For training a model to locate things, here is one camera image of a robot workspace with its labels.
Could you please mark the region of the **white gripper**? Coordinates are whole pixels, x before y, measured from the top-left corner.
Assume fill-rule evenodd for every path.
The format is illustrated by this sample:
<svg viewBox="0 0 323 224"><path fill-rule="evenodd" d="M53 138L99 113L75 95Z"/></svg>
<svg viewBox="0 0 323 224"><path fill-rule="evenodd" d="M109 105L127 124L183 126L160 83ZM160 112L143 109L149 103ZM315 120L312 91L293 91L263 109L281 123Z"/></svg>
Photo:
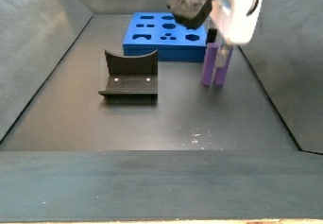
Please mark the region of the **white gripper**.
<svg viewBox="0 0 323 224"><path fill-rule="evenodd" d="M211 20L216 28L208 28L207 43L213 43L219 34L224 43L219 47L215 65L223 68L231 52L229 45L247 44L253 35L263 0L213 0Z"/></svg>

